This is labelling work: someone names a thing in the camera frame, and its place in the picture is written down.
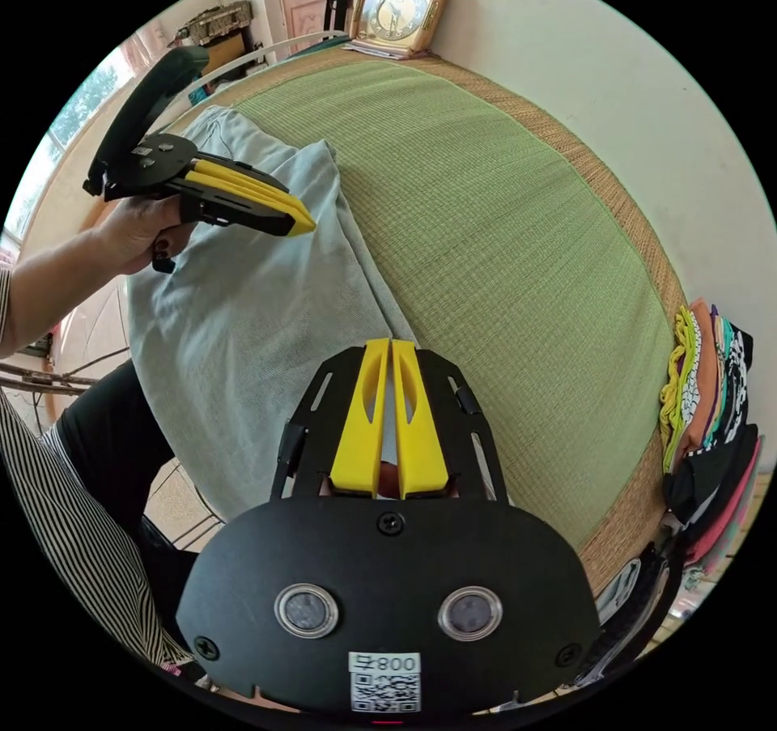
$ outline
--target tiled floor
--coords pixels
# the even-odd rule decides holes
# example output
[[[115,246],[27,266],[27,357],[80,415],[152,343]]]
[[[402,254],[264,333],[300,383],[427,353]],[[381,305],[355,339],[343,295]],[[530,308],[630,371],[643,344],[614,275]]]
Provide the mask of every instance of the tiled floor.
[[[127,329],[126,281],[119,278],[63,321],[53,351],[57,372],[72,372],[123,351],[128,345]],[[129,352],[112,355],[80,370],[79,375],[99,379],[129,357]],[[59,415],[73,400],[56,396],[54,414]],[[220,526],[177,461],[159,472],[151,487],[146,514],[176,546],[188,550],[201,550]]]

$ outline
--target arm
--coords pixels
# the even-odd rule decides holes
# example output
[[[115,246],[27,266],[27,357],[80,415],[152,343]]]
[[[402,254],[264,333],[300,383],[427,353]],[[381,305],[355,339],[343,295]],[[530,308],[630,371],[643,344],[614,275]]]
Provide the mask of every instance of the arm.
[[[11,274],[0,358],[40,339],[71,310],[118,276],[95,230],[22,261]]]
[[[0,284],[0,359],[40,339],[118,275],[151,263],[152,253],[175,256],[194,226],[180,225],[178,198],[122,200],[98,228],[21,261]]]

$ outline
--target window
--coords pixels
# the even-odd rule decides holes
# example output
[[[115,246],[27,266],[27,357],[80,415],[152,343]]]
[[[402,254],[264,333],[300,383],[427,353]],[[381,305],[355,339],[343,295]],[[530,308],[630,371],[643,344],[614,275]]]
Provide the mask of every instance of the window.
[[[133,78],[121,49],[114,49],[79,86],[54,119],[22,175],[2,231],[2,249],[19,246],[32,221],[40,196],[65,149],[97,109]]]

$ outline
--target screw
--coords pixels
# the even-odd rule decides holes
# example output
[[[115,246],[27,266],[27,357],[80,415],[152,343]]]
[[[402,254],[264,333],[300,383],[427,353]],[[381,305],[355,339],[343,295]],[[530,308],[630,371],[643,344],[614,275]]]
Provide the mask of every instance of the screw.
[[[583,649],[577,643],[568,644],[558,651],[556,665],[561,669],[566,669],[568,666],[572,666],[582,654]]]
[[[206,660],[217,661],[219,659],[219,649],[215,643],[206,636],[198,636],[194,639],[194,649]]]
[[[378,531],[387,537],[396,537],[405,528],[405,522],[398,512],[384,512],[378,518]]]

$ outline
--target human hand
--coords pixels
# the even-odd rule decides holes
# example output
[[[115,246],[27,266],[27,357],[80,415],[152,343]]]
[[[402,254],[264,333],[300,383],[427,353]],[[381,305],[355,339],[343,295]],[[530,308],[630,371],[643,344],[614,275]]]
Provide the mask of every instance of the human hand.
[[[154,257],[177,256],[197,226],[180,222],[179,198],[122,199],[97,228],[102,255],[117,274],[134,275]]]

